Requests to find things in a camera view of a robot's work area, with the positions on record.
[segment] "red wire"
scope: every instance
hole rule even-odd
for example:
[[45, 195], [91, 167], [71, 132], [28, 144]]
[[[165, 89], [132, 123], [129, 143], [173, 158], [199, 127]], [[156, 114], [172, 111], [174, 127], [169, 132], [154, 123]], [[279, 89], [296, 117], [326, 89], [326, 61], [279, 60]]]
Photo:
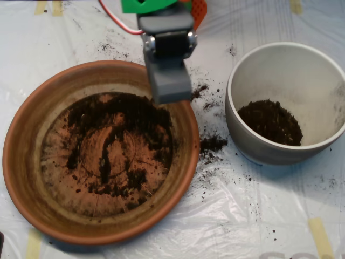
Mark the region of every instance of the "red wire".
[[105, 12], [107, 13], [107, 15], [109, 15], [109, 17], [121, 28], [123, 29], [125, 32], [132, 34], [132, 35], [141, 35], [144, 33], [144, 31], [139, 30], [139, 31], [134, 31], [134, 30], [130, 30], [128, 28], [126, 28], [125, 26], [123, 26], [123, 23], [121, 21], [119, 21], [110, 11], [109, 9], [103, 4], [103, 0], [99, 0], [99, 3], [101, 4], [101, 6], [103, 7], [103, 9], [105, 10]]

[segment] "terracotta pot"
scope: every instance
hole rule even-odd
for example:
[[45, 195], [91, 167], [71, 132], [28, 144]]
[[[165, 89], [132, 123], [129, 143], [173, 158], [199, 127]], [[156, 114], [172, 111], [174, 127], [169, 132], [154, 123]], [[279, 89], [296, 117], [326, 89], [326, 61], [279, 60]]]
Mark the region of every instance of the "terracotta pot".
[[[145, 68], [129, 62], [101, 61], [67, 69], [27, 98], [7, 133], [3, 172], [12, 201], [33, 226], [58, 240], [96, 245], [136, 236], [169, 213], [195, 173], [199, 132], [188, 101], [158, 106], [171, 115], [169, 130], [174, 144], [170, 170], [153, 158], [147, 146], [140, 146], [143, 142], [133, 132], [125, 131], [121, 140], [115, 136], [113, 144], [106, 146], [109, 132], [119, 123], [116, 116], [113, 124], [85, 133], [76, 146], [76, 126], [66, 119], [71, 105], [94, 94], [107, 101], [114, 92], [150, 99]], [[79, 155], [71, 167], [72, 146]], [[126, 156], [130, 156], [128, 168], [146, 173], [137, 188], [114, 187], [129, 181], [121, 179], [126, 177], [125, 152], [111, 158], [120, 146], [125, 146]], [[98, 168], [106, 164], [100, 159], [101, 150], [108, 150], [108, 160], [115, 161], [108, 162], [112, 166], [107, 179], [112, 181], [110, 187], [92, 186], [92, 179], [100, 182]]]

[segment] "yellow tape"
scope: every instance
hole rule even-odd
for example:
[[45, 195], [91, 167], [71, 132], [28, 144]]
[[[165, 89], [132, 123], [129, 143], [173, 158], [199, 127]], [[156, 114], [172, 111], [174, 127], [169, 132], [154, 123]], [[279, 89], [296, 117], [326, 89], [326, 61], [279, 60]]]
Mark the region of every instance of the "yellow tape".
[[300, 15], [303, 13], [301, 0], [290, 0], [290, 9], [293, 13]]
[[322, 219], [316, 217], [308, 222], [320, 259], [334, 259], [334, 253], [328, 241]]
[[29, 230], [25, 259], [39, 259], [39, 251], [42, 241], [42, 234], [36, 229]]
[[62, 1], [52, 1], [52, 16], [62, 16], [63, 15], [63, 2]]
[[34, 11], [34, 15], [41, 15], [41, 14], [43, 14], [46, 6], [47, 6], [47, 1], [38, 1], [37, 5], [36, 5], [36, 9]]

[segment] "white ceramic pot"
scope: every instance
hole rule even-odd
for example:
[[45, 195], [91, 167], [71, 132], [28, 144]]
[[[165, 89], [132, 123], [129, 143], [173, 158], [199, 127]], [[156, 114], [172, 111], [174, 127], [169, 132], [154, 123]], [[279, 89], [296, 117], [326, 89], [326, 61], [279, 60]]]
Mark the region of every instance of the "white ceramic pot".
[[[251, 101], [280, 102], [295, 116], [301, 146], [261, 137], [237, 111]], [[345, 131], [345, 73], [324, 53], [297, 43], [272, 43], [246, 54], [231, 72], [226, 92], [231, 137], [248, 158], [289, 165], [328, 147]]]

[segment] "white plastic sheet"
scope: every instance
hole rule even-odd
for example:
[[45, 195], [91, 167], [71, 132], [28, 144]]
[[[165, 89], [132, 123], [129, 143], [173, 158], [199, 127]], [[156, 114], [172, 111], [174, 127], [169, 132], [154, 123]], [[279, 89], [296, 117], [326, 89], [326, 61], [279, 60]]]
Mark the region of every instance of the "white plastic sheet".
[[[187, 60], [194, 87], [209, 89], [191, 105], [200, 132], [228, 139], [218, 159], [200, 159], [188, 192], [159, 224], [104, 247], [71, 246], [44, 236], [39, 258], [317, 258], [308, 220], [321, 217], [335, 258], [345, 258], [345, 137], [289, 167], [258, 166], [234, 146], [224, 100], [234, 64], [276, 41], [320, 49], [345, 69], [345, 1], [209, 0], [199, 44]], [[114, 12], [118, 3], [107, 0]], [[37, 2], [0, 2], [0, 141], [25, 98], [71, 66], [119, 59], [143, 64], [139, 37], [122, 32], [97, 1], [63, 1], [63, 16], [35, 15]], [[133, 17], [122, 16], [130, 25]], [[204, 110], [204, 105], [213, 103]], [[0, 175], [2, 258], [27, 257], [32, 226], [17, 211]]]

